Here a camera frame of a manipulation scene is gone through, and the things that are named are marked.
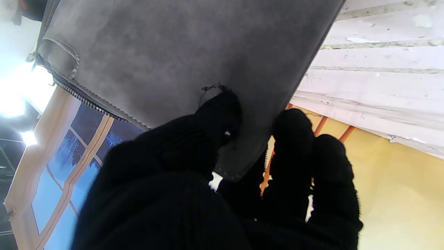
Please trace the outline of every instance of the black zipper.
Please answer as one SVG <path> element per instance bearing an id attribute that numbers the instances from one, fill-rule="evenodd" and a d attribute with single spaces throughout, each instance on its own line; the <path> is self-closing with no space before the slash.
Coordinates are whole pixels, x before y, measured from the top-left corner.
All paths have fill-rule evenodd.
<path id="1" fill-rule="evenodd" d="M 73 87 L 68 86 L 68 85 L 71 85 L 71 84 L 68 83 L 68 81 L 66 81 L 64 78 L 60 77 L 56 72 L 54 72 L 54 70 L 51 70 L 51 69 L 48 69 L 48 70 L 51 71 L 52 76 L 54 78 L 54 83 L 56 85 L 58 85 L 59 87 L 63 88 L 63 90 L 68 92 L 70 95 L 75 97 L 77 100 L 81 101 L 86 106 L 101 112 L 103 115 L 107 115 L 109 117 L 112 117 L 115 120 L 129 122 L 128 120 L 123 119 L 123 118 L 121 118 L 121 117 L 119 117 L 119 116 L 117 116 L 117 115 L 107 111 L 106 109 L 100 107 L 98 104 L 96 104 L 93 101 L 89 100 L 87 97 L 85 97 L 87 95 L 85 93 L 82 93 L 82 91 L 80 89 L 78 89 L 77 87 L 75 87 L 75 86 L 73 86 Z"/>

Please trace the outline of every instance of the white wall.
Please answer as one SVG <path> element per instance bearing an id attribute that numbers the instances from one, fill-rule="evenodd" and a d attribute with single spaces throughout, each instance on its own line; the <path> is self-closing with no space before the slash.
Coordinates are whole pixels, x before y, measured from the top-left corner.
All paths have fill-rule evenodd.
<path id="1" fill-rule="evenodd" d="M 0 22 L 0 78 L 9 76 L 33 52 L 40 24 L 25 17 L 21 26 Z"/>
<path id="2" fill-rule="evenodd" d="M 348 0 L 291 103 L 444 157 L 444 1 Z"/>

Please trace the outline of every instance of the ceiling light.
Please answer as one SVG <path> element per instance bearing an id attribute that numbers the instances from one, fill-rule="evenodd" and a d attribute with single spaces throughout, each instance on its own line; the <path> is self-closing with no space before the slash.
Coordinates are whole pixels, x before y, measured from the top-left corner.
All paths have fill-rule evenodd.
<path id="1" fill-rule="evenodd" d="M 32 131 L 20 133 L 20 135 L 22 136 L 23 142 L 26 144 L 26 146 L 37 144 L 36 137 L 34 136 L 34 133 Z"/>

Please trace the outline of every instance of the stitching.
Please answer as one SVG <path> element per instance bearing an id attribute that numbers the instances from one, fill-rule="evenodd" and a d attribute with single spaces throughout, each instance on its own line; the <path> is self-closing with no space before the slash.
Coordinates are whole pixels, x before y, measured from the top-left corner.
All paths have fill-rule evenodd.
<path id="1" fill-rule="evenodd" d="M 55 69 L 58 74 L 68 78 L 67 76 L 65 76 L 62 72 L 60 72 L 58 69 Z M 89 91 L 91 94 L 95 95 L 97 98 L 100 98 L 102 101 L 108 103 L 110 106 L 114 107 L 115 109 L 118 109 L 120 112 L 126 114 L 128 117 L 131 117 L 133 120 L 137 121 L 138 123 L 142 124 L 143 126 L 145 126 L 147 129 L 151 129 L 150 127 L 148 127 L 146 124 L 144 124 L 143 122 L 135 119 L 134 117 L 130 116 L 129 114 L 127 114 L 126 112 L 124 112 L 123 110 L 117 108 L 116 106 L 114 106 L 113 104 L 109 103 L 107 100 L 101 98 L 100 96 L 98 96 L 97 94 L 95 94 L 94 92 L 92 92 L 91 90 L 89 90 L 88 88 L 85 88 L 83 85 L 81 85 L 78 81 L 76 81 L 75 79 L 72 79 L 74 82 L 76 82 L 78 85 L 80 85 L 82 88 L 84 88 L 85 90 Z"/>
<path id="2" fill-rule="evenodd" d="M 46 20 L 46 24 L 45 24 L 45 33 L 46 33 L 46 31 L 48 30 L 48 26 L 49 26 L 49 23 L 50 23 L 50 19 L 52 18 L 52 11 L 54 10 L 54 6 L 56 5 L 56 1 L 54 1 L 53 3 L 52 3 L 52 6 L 51 6 L 51 11 L 49 11 L 49 15 L 48 15 L 48 19 Z"/>
<path id="3" fill-rule="evenodd" d="M 77 70 L 79 69 L 79 64 L 80 64 L 80 57 L 79 57 L 79 54 L 77 53 L 77 51 L 74 48 L 72 48 L 71 46 L 69 46 L 69 44 L 65 43 L 62 40 L 59 40 L 59 39 L 56 39 L 56 38 L 45 38 L 45 39 L 49 40 L 49 41 L 53 41 L 55 43 L 62 43 L 64 45 L 68 46 L 68 48 L 70 48 L 74 52 L 74 54 L 75 54 L 75 56 L 74 56 L 75 68 L 71 71 L 71 76 L 70 77 L 65 76 L 67 78 L 74 79 L 75 74 L 77 73 Z"/>
<path id="4" fill-rule="evenodd" d="M 80 64 L 79 54 L 77 53 L 77 51 L 75 51 L 75 49 L 73 49 L 71 46 L 69 46 L 64 41 L 60 40 L 60 42 L 62 42 L 64 45 L 68 46 L 75 53 L 75 68 L 72 70 L 72 74 L 71 74 L 71 78 L 74 79 L 75 74 L 77 73 L 77 70 L 79 69 L 79 64 Z"/>

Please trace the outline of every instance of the white painted wood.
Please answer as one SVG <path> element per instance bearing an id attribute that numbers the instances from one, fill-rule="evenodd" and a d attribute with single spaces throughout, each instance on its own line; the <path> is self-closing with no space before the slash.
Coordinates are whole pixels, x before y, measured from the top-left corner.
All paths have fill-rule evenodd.
<path id="1" fill-rule="evenodd" d="M 347 0 L 341 12 L 405 2 L 405 0 Z"/>
<path id="2" fill-rule="evenodd" d="M 444 69 L 444 46 L 320 50 L 313 66 Z"/>
<path id="3" fill-rule="evenodd" d="M 291 103 L 444 156 L 442 75 L 310 70 Z"/>
<path id="4" fill-rule="evenodd" d="M 433 27 L 418 27 L 417 15 L 428 16 Z M 352 44 L 356 38 L 379 42 L 443 39 L 443 16 L 444 4 L 439 2 L 433 7 L 412 7 L 407 11 L 340 20 L 333 24 L 324 44 Z"/>

